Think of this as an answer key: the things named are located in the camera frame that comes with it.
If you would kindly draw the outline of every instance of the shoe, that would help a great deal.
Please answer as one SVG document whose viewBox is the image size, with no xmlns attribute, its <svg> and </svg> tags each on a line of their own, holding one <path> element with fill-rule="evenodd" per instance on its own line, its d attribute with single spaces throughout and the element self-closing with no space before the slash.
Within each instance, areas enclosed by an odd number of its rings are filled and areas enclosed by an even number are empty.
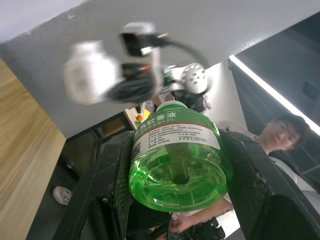
<svg viewBox="0 0 320 240">
<path fill-rule="evenodd" d="M 61 205 L 68 205 L 72 193 L 69 189 L 62 187 L 62 186 L 56 186 L 53 191 L 52 195 L 54 199 Z"/>
</svg>

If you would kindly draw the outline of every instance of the fluorescent light strip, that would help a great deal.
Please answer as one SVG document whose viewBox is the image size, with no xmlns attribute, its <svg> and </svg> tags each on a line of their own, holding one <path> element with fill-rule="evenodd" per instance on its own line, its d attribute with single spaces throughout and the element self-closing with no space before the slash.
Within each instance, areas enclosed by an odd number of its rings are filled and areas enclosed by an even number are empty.
<svg viewBox="0 0 320 240">
<path fill-rule="evenodd" d="M 304 115 L 298 108 L 296 108 L 291 102 L 285 99 L 280 93 L 274 90 L 269 84 L 263 81 L 257 74 L 250 70 L 243 62 L 237 57 L 230 56 L 229 59 L 234 62 L 242 71 L 244 71 L 250 78 L 252 78 L 257 84 L 266 90 L 272 97 L 274 97 L 279 103 L 281 103 L 286 109 L 288 109 L 294 115 L 302 117 L 310 128 L 320 136 L 320 127 L 315 124 L 310 118 Z"/>
</svg>

